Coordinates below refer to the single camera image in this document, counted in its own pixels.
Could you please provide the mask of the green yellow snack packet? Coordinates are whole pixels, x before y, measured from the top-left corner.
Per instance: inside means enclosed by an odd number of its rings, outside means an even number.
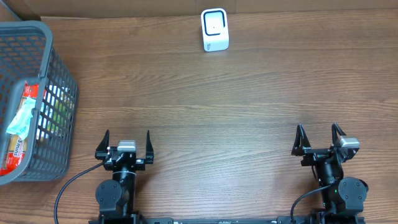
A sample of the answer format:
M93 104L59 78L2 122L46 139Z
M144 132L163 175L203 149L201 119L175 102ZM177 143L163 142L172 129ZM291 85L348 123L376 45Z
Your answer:
M56 96L52 94L47 95L47 101L50 103L50 106L47 106L45 109L45 114L50 118L50 121L47 122L46 129L59 138L65 139L66 134L64 131L70 128L74 103L65 95L65 93L70 92L68 88L60 90L53 86L53 91L56 93Z

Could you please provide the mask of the white Pantene conditioner tube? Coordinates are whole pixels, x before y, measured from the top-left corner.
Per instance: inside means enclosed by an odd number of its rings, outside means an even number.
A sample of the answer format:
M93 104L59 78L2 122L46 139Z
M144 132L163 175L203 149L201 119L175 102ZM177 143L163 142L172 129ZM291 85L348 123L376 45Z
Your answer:
M36 140L47 142L54 136L67 140L71 124L71 109L73 103L66 95L70 89L49 85L48 93L45 91L44 102L40 109Z

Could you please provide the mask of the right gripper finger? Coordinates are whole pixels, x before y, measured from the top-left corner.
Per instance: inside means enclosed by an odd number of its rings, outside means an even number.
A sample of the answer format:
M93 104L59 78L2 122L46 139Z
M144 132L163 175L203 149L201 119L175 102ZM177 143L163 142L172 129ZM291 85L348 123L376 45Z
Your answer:
M304 128L301 124L297 126L296 136L294 145L292 148L291 155L293 156L304 156L308 151L312 149L310 141L305 134Z
M342 145L342 140L345 139L346 133L338 126L337 123L331 125L332 143L334 145Z

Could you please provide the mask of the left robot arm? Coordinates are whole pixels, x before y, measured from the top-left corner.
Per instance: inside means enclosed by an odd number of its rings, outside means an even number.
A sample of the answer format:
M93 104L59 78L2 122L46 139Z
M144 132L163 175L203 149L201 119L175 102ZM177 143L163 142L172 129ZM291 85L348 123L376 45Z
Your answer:
M134 209L134 199L136 172L144 171L146 165L154 163L150 132L146 134L144 158L137 157L134 140L121 140L117 146L110 146L109 131L96 148L95 158L103 162L105 170L112 172L112 178L100 183L96 189L98 223L144 223L142 215Z

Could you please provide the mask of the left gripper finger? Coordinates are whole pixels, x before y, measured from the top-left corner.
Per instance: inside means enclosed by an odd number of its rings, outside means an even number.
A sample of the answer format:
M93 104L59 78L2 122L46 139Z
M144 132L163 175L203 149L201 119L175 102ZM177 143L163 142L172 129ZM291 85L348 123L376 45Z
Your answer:
M107 129L105 135L96 148L95 158L97 160L105 160L108 157L108 146L109 146L109 130Z
M145 157L146 164L153 164L154 163L154 149L150 140L150 131L147 131L146 134L146 157Z

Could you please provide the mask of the mint green wipes packet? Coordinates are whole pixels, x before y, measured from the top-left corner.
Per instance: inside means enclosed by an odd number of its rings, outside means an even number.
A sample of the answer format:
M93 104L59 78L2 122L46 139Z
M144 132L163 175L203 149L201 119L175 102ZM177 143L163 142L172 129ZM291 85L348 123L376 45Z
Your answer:
M18 135L24 140L29 134L30 120L33 117L32 109L35 108L36 99L27 97L15 117L7 127L8 134Z

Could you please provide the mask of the red spaghetti packet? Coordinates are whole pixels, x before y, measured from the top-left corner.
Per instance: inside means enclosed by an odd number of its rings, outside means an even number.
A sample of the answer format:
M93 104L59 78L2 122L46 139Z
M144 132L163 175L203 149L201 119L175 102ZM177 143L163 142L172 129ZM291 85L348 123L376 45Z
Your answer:
M18 112L21 105L23 104L23 102L25 101L25 99L27 97L36 99L38 92L39 92L39 84L28 85L26 83L24 86L24 91L22 93L21 99L17 106L15 115ZM27 142L28 142L28 137L26 137L24 140L21 140L18 135L9 134L6 153L1 166L1 176L7 175L8 173L12 172L20 165L25 156Z

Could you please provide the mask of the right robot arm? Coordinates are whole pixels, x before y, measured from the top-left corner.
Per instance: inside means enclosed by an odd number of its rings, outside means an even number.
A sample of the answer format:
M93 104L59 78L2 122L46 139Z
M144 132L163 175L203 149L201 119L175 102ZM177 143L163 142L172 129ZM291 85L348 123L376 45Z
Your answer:
M346 177L342 163L359 151L356 137L347 135L337 123L331 125L332 144L314 149L301 124L297 126L291 155L301 157L301 166L311 167L318 188L301 195L290 209L290 223L364 223L358 214L364 210L369 187L355 177ZM294 210L304 198L320 193L323 208L314 209L306 217L296 217Z

